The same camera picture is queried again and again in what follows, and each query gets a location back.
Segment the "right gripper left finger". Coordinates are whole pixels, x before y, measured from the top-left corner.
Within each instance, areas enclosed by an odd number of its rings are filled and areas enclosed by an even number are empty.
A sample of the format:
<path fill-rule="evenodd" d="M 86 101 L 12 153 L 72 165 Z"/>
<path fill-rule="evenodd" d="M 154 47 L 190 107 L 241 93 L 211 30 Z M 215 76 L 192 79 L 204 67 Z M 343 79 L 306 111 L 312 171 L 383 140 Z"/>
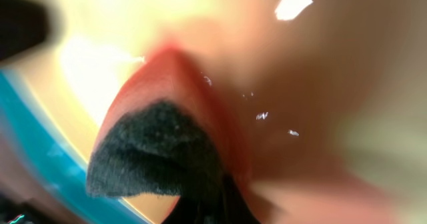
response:
<path fill-rule="evenodd" d="M 162 224 L 213 224 L 214 216 L 201 202 L 180 197 Z"/>

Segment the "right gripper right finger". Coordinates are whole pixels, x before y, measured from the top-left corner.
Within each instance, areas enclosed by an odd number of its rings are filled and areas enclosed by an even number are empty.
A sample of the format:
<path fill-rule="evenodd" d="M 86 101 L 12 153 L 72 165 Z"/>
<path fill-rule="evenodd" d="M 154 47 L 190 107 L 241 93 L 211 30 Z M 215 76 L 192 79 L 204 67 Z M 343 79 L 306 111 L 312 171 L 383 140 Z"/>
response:
<path fill-rule="evenodd" d="M 260 224 L 247 206 L 230 175 L 223 178 L 222 203 L 218 212 L 220 224 Z"/>

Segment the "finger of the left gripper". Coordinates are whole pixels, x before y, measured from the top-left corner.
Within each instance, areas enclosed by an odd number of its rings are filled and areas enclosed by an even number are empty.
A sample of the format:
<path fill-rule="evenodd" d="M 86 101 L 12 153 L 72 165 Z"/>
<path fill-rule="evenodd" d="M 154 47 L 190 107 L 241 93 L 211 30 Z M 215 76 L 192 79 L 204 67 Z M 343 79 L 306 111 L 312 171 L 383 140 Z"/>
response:
<path fill-rule="evenodd" d="M 2 62 L 44 44 L 51 32 L 46 5 L 32 0 L 1 0 Z"/>

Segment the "green and orange sponge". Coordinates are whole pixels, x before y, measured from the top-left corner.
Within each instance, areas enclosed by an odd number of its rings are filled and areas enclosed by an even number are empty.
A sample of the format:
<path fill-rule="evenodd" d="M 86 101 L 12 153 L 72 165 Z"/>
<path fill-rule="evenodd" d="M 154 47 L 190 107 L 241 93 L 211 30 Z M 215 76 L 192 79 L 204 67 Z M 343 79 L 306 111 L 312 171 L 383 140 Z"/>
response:
<path fill-rule="evenodd" d="M 87 168 L 88 193 L 211 199 L 227 176 L 240 184 L 250 176 L 231 112 L 188 54 L 157 52 L 107 111 Z"/>

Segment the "yellow-green plate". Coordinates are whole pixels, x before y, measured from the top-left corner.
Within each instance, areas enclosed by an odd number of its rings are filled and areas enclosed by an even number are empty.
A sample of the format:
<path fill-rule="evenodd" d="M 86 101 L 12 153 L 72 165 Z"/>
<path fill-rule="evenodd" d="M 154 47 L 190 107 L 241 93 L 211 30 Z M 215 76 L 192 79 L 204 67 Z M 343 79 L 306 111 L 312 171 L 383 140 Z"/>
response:
<path fill-rule="evenodd" d="M 113 98 L 164 45 L 245 135 L 262 223 L 426 222 L 426 0 L 32 0 L 50 39 L 1 62 L 86 164 Z M 124 199 L 160 223 L 175 197 Z"/>

